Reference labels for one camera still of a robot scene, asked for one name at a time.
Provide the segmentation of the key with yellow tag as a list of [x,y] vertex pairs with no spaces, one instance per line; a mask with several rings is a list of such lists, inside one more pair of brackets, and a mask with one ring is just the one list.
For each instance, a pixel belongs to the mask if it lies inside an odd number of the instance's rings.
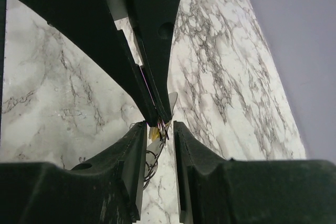
[[160,138],[160,130],[158,127],[150,127],[149,129],[149,139],[153,142],[157,138]]

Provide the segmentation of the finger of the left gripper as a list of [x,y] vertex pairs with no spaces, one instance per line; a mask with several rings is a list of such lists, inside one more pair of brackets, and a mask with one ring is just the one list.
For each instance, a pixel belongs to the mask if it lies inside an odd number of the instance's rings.
[[155,104],[155,121],[172,118],[167,75],[179,4],[180,0],[128,0],[129,19]]
[[105,0],[19,0],[78,46],[135,101],[150,126],[156,109],[140,66],[122,30],[117,30]]

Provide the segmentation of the metal keyring with keys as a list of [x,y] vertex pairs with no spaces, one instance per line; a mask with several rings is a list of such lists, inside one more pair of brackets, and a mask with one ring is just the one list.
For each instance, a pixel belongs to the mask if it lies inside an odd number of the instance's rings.
[[172,124],[172,120],[164,123],[158,123],[156,127],[160,130],[160,138],[157,138],[155,141],[151,141],[146,149],[146,160],[145,160],[145,172],[144,172],[144,186],[143,189],[146,189],[151,178],[155,175],[158,170],[158,159],[162,153],[163,148],[165,147],[166,140],[169,139],[168,130]]

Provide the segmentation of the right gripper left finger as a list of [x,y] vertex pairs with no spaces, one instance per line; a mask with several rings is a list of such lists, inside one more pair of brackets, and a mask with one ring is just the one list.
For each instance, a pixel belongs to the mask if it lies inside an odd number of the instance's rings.
[[66,170],[1,164],[1,223],[135,223],[141,218],[146,123]]

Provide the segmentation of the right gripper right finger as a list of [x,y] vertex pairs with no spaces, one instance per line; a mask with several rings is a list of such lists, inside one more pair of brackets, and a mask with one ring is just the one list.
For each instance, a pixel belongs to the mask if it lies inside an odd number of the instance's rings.
[[335,223],[335,165],[224,159],[174,122],[181,223]]

